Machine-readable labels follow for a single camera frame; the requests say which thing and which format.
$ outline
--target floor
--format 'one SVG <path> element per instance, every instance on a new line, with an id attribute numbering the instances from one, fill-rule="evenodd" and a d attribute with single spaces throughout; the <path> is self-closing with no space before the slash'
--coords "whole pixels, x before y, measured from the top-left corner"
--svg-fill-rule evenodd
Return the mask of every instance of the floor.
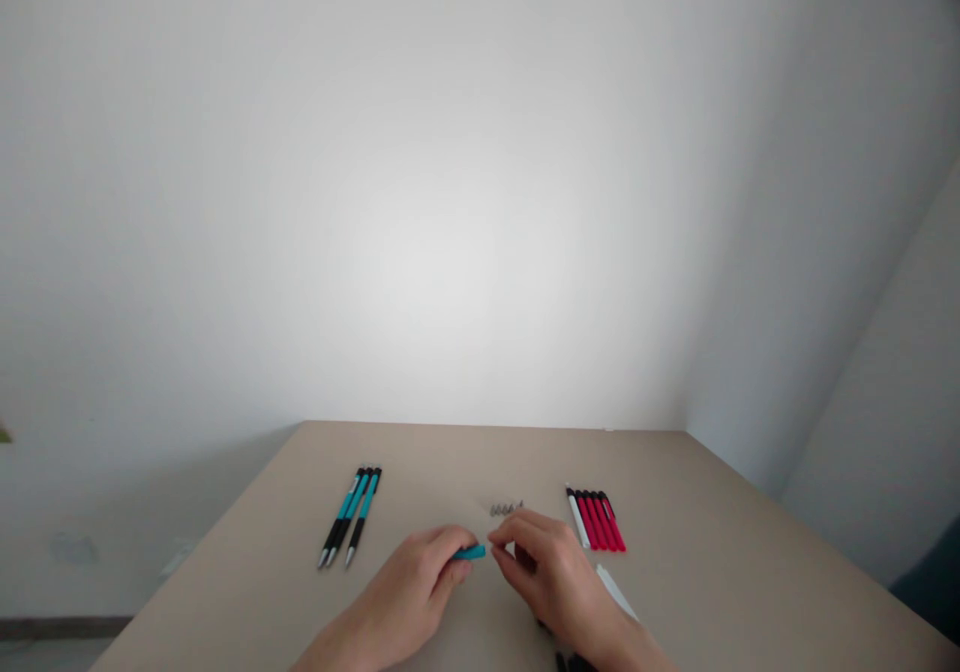
<path id="1" fill-rule="evenodd" d="M 113 639 L 0 642 L 0 672 L 87 672 Z"/>

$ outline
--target red pen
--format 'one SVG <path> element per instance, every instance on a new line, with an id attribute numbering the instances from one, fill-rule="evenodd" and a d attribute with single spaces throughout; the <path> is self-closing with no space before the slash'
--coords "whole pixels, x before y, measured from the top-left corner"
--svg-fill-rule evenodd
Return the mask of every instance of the red pen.
<path id="1" fill-rule="evenodd" d="M 609 549 L 610 545 L 607 544 L 607 536 L 603 533 L 603 526 L 600 524 L 600 510 L 597 509 L 597 503 L 593 499 L 593 492 L 584 492 L 583 497 L 593 519 L 593 529 L 597 533 L 597 542 L 600 544 L 600 549 Z"/>
<path id="2" fill-rule="evenodd" d="M 613 531 L 610 529 L 610 521 L 607 519 L 607 511 L 603 508 L 603 503 L 600 501 L 600 495 L 596 492 L 591 492 L 590 499 L 593 500 L 593 504 L 597 508 L 597 517 L 600 518 L 600 527 L 603 529 L 603 535 L 607 538 L 607 546 L 611 552 L 616 552 L 620 549 L 620 546 L 617 544 L 617 538 L 613 536 Z"/>
<path id="3" fill-rule="evenodd" d="M 600 509 L 603 510 L 604 515 L 606 515 L 607 521 L 610 523 L 610 529 L 613 531 L 613 536 L 617 540 L 617 547 L 621 552 L 627 551 L 627 545 L 623 542 L 623 537 L 620 534 L 620 527 L 617 526 L 617 515 L 613 512 L 613 505 L 610 504 L 610 499 L 607 497 L 606 492 L 601 492 L 600 495 Z"/>
<path id="4" fill-rule="evenodd" d="M 580 508 L 580 516 L 583 517 L 583 526 L 587 528 L 587 537 L 590 538 L 590 549 L 600 549 L 597 546 L 597 535 L 593 531 L 593 523 L 590 521 L 590 513 L 587 511 L 587 505 L 583 501 L 583 492 L 577 490 L 573 493 L 577 498 L 577 507 Z"/>

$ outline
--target white wall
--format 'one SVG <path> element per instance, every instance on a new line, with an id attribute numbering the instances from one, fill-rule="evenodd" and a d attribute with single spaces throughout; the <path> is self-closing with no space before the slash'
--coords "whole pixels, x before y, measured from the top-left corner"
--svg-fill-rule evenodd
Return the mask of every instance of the white wall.
<path id="1" fill-rule="evenodd" d="M 0 0 L 0 615 L 135 611 L 303 418 L 681 427 L 809 1 Z"/>
<path id="2" fill-rule="evenodd" d="M 774 496 L 960 151 L 960 0 L 816 9 L 690 377 L 690 432 Z"/>
<path id="3" fill-rule="evenodd" d="M 960 514 L 960 165 L 884 292 L 783 503 L 885 585 Z"/>

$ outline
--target right hand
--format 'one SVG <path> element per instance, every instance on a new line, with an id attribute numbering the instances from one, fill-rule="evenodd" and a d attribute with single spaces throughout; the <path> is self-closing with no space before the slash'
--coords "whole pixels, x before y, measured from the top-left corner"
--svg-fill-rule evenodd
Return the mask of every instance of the right hand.
<path id="1" fill-rule="evenodd" d="M 607 592 L 569 526 L 524 507 L 488 539 L 503 576 L 537 619 L 595 667 L 674 669 L 650 633 Z M 510 542 L 522 548 L 519 560 L 507 552 Z"/>

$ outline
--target teal pen part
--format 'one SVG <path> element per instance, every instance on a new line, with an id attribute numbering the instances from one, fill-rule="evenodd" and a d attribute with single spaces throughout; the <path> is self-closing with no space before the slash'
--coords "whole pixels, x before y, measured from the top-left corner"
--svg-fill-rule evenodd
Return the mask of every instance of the teal pen part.
<path id="1" fill-rule="evenodd" d="M 380 475 L 374 475 L 373 479 L 370 480 L 370 489 L 367 490 L 367 498 L 363 501 L 363 507 L 360 508 L 360 519 L 367 518 L 367 512 L 370 511 L 370 502 L 373 500 L 373 495 L 377 491 L 377 481 L 380 479 Z"/>
<path id="2" fill-rule="evenodd" d="M 360 478 L 360 486 L 357 487 L 357 493 L 353 496 L 353 499 L 350 500 L 350 507 L 347 509 L 347 516 L 344 519 L 352 520 L 353 513 L 357 511 L 357 505 L 360 504 L 360 498 L 363 497 L 363 491 L 367 488 L 367 480 L 370 479 L 370 475 L 364 475 Z"/>
<path id="3" fill-rule="evenodd" d="M 483 559 L 487 556 L 487 548 L 483 545 L 474 545 L 455 552 L 450 559 Z"/>

